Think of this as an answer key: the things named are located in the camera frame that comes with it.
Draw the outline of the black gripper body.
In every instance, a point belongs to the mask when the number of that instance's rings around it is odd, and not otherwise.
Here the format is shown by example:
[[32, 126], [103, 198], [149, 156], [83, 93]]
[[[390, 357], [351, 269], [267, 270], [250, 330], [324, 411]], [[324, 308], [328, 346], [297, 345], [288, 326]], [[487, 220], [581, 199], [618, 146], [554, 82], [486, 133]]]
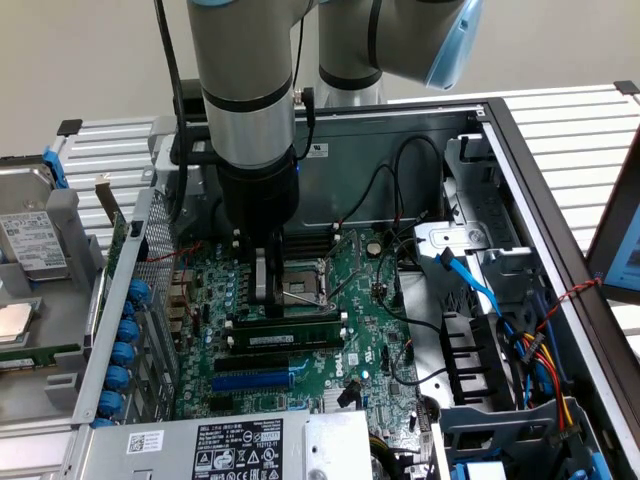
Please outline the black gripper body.
[[217, 167], [226, 216], [254, 248], [266, 248], [299, 205], [298, 162], [290, 147], [276, 162], [258, 169], [223, 163]]

